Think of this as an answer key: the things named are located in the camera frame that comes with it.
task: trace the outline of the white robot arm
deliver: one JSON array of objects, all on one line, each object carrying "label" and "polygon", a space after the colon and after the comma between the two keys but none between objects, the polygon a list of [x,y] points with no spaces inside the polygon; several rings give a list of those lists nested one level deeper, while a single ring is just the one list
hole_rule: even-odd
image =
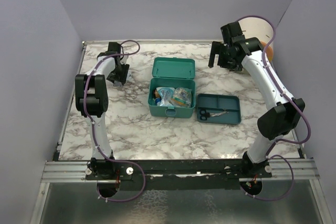
[{"label": "white robot arm", "polygon": [[266,61],[263,59],[264,47],[260,41],[257,38],[245,39],[239,22],[229,23],[221,27],[221,31],[224,43],[212,43],[208,66],[212,68],[215,55],[219,55],[218,65],[222,68],[241,71],[244,67],[258,86],[268,110],[258,119],[259,134],[243,155],[243,170],[249,171],[263,164],[275,142],[297,126],[300,119],[297,109],[303,111],[305,103],[293,97],[267,58]]},{"label": "white robot arm", "polygon": [[[106,80],[113,83],[119,82],[124,85],[129,75],[129,65],[126,64],[128,56],[125,55],[111,57],[106,60],[103,59],[106,56],[120,53],[121,45],[116,42],[110,42],[108,50],[104,53],[100,53],[97,57],[97,62],[102,61],[97,69],[93,67],[86,74],[78,74],[75,78],[76,108],[85,117],[89,125],[92,142],[92,158],[95,159],[105,159],[104,156],[113,157],[105,126],[105,112],[108,108]],[[88,90],[87,93],[87,111],[92,117],[94,124],[92,124],[91,118],[85,114],[83,107],[85,84],[91,73],[93,74],[91,75],[89,83],[90,90]],[[104,156],[95,147],[97,145],[100,147]]]}]

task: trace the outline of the scissors handle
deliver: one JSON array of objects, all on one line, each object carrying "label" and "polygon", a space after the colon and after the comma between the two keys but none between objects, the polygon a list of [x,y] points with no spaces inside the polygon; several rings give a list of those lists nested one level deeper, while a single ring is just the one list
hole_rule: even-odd
[{"label": "scissors handle", "polygon": [[208,120],[208,118],[210,117],[210,113],[209,112],[206,112],[206,110],[205,109],[201,109],[200,110],[200,117],[199,117],[199,119],[201,119],[202,121],[206,121],[206,120]]}]

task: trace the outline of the teal tray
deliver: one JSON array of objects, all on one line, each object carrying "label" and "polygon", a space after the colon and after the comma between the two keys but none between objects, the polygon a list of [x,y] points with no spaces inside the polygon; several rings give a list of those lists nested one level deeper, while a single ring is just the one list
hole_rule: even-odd
[{"label": "teal tray", "polygon": [[[228,113],[209,117],[204,120],[201,111],[209,113]],[[197,120],[201,123],[218,123],[218,124],[239,124],[242,120],[240,114],[239,98],[234,95],[218,94],[199,94],[197,96]]]},{"label": "teal tray", "polygon": [[[152,116],[191,118],[196,104],[195,61],[184,58],[157,57],[154,60],[149,87],[148,106]],[[157,106],[153,99],[153,91],[157,87],[188,88],[192,90],[190,108],[174,106]]]}]

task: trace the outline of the white marble surface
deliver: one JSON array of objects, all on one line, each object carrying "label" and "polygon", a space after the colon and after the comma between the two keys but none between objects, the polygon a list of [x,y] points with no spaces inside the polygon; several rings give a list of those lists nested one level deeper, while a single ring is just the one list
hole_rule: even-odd
[{"label": "white marble surface", "polygon": [[[141,44],[141,51],[128,60],[132,77],[123,87],[107,82],[109,108],[106,113],[108,139],[117,159],[240,158],[257,136],[257,119],[266,112],[265,103],[249,75],[208,68],[210,44]],[[96,63],[105,45],[88,45],[81,72]],[[136,46],[126,45],[132,52]],[[157,118],[148,108],[149,83],[155,57],[191,58],[196,62],[197,94],[229,94],[240,99],[241,124],[200,123],[190,119]],[[72,104],[60,152],[60,160],[91,157],[89,128]],[[271,154],[298,157],[297,146],[279,143]]]}]

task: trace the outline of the gray wall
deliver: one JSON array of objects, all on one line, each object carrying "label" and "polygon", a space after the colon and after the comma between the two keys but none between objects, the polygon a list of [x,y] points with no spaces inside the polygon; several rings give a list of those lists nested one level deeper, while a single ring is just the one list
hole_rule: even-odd
[{"label": "gray wall", "polygon": [[214,39],[248,14],[278,23],[291,0],[61,0],[83,40]]},{"label": "gray wall", "polygon": [[81,43],[59,0],[0,0],[0,222],[29,223]]},{"label": "gray wall", "polygon": [[[312,127],[305,150],[313,156],[322,187],[336,221],[336,2],[293,0],[277,29],[275,66],[283,82],[306,102]],[[306,137],[303,122],[297,127]]]}]

